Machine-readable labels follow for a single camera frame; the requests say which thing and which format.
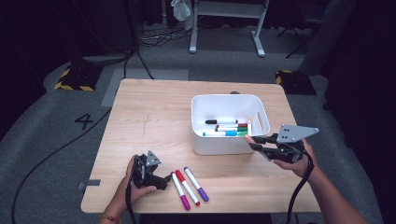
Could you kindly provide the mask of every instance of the white marker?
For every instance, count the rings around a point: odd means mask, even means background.
[[[201,194],[201,197],[204,199],[204,201],[205,202],[209,201],[209,197],[207,197],[206,193],[204,192],[204,189],[201,188],[201,186],[198,184],[198,181],[195,179],[194,175],[191,173],[189,167],[184,167],[184,172],[186,172],[187,176],[190,178],[192,184],[198,190],[199,194]]]
[[[215,132],[226,132],[226,131],[247,132],[247,131],[248,131],[248,127],[237,127],[237,128],[215,128]]]
[[[207,119],[205,121],[207,124],[232,124],[238,123],[237,119]]]
[[[247,120],[247,135],[251,136],[251,120]]]
[[[238,127],[247,127],[247,123],[236,123],[236,124],[218,124],[216,128],[238,128]]]
[[[172,172],[172,179],[174,180],[178,195],[180,195],[180,199],[183,202],[184,207],[186,208],[186,210],[190,210],[189,201],[187,200],[187,197],[184,194],[183,189],[181,188],[180,184],[178,183],[175,172]]]
[[[225,132],[205,132],[202,133],[203,137],[206,136],[237,136],[238,132],[235,131],[225,131]]]

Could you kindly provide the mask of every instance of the yellow black tape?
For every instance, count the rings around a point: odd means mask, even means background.
[[[277,77],[277,78],[276,78],[276,84],[277,84],[277,85],[282,85],[282,78]]]
[[[96,81],[99,78],[103,67],[94,67],[90,70],[85,70],[85,75],[79,74],[77,69],[72,69],[72,65],[68,65],[58,82],[55,90],[68,91],[95,91]]]

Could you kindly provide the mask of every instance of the black cable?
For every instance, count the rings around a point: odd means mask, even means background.
[[[140,51],[139,51],[139,49],[137,50],[137,55],[139,56],[140,61],[142,62],[143,66],[145,67],[146,71],[148,72],[148,76],[149,76],[151,79],[155,79],[155,78],[151,75],[151,71],[149,70],[149,68],[146,66],[146,61],[143,60],[142,56],[140,56]]]
[[[128,63],[129,59],[132,57],[132,55],[134,55],[134,52],[133,52],[133,51],[131,51],[131,52],[129,53],[127,59],[125,60],[125,63],[124,63],[124,78],[126,78],[126,64]]]
[[[157,34],[157,32],[155,32],[154,30],[146,30],[142,34],[141,45],[148,48],[160,47],[171,40],[177,40],[186,35],[189,35],[189,33],[187,33],[187,30],[185,28],[166,28],[160,34]]]
[[[70,142],[66,143],[65,145],[63,145],[62,147],[59,147],[58,149],[56,149],[55,151],[53,151],[52,153],[50,153],[46,158],[44,158],[41,162],[39,162],[35,167],[33,167],[33,169],[25,176],[25,178],[22,180],[22,182],[20,183],[20,185],[18,186],[17,192],[15,193],[14,196],[14,200],[12,202],[12,207],[11,207],[11,220],[12,220],[12,224],[15,224],[15,206],[17,204],[17,200],[18,200],[18,196],[20,194],[20,191],[23,187],[23,184],[26,182],[26,180],[29,178],[29,176],[41,165],[43,164],[45,161],[47,161],[49,158],[51,158],[53,155],[55,155],[57,152],[61,151],[62,149],[64,149],[65,147],[70,146],[72,143],[76,142],[80,137],[84,136],[86,133],[88,133],[90,130],[92,130],[96,125],[98,125],[105,117],[106,115],[111,111],[111,108],[96,122],[94,123],[87,131],[85,131],[84,133],[80,134],[79,136],[77,136],[76,138],[74,138],[73,140],[71,140]]]
[[[314,161],[312,160],[312,157],[308,154],[308,152],[306,152],[306,150],[304,150],[304,154],[306,155],[306,157],[308,157],[308,164],[306,167],[306,171],[305,174],[302,178],[302,180],[300,181],[300,183],[297,185],[296,189],[294,190],[293,194],[291,195],[291,199],[290,199],[290,203],[289,203],[289,209],[288,209],[288,219],[286,220],[287,224],[290,224],[291,221],[291,212],[294,206],[294,201],[297,198],[297,194],[298,192],[300,192],[300,189],[304,186],[305,182],[308,180],[309,176],[311,175],[312,171],[314,170]]]

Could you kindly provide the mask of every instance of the hand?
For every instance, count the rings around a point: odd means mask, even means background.
[[[126,211],[126,203],[125,203],[125,190],[128,186],[129,177],[132,172],[132,168],[134,167],[134,158],[131,158],[128,164],[128,168],[126,169],[125,177],[121,180],[116,193],[113,196],[110,204],[107,206],[105,210],[105,214],[113,217],[120,217],[124,211]],[[141,197],[150,194],[151,192],[157,190],[155,186],[148,186],[139,189],[134,182],[132,182],[132,196],[131,203],[135,204],[137,200]]]
[[[250,136],[245,135],[245,139],[249,142],[249,143],[256,143]],[[314,165],[315,165],[315,169],[318,169],[318,163],[317,163],[317,158],[315,156],[314,150],[312,148],[312,146],[305,140],[302,139],[303,143],[304,143],[304,147],[306,152],[312,157],[312,160],[314,161]],[[291,170],[293,171],[297,176],[299,177],[303,177],[303,175],[305,174],[306,171],[306,167],[308,164],[308,158],[303,155],[303,157],[293,163],[290,164],[288,162],[285,161],[280,161],[280,160],[274,160],[274,164],[278,165],[280,168],[284,169],[284,170]]]

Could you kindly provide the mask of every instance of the chair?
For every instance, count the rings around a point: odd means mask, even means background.
[[[297,36],[299,36],[297,29],[311,30],[311,36],[307,40],[302,41],[303,43],[300,46],[289,53],[286,56],[287,59],[315,37],[326,19],[325,11],[327,3],[328,1],[312,0],[270,1],[264,20],[264,27],[284,27],[285,29],[277,37],[282,36],[289,29],[292,29]]]

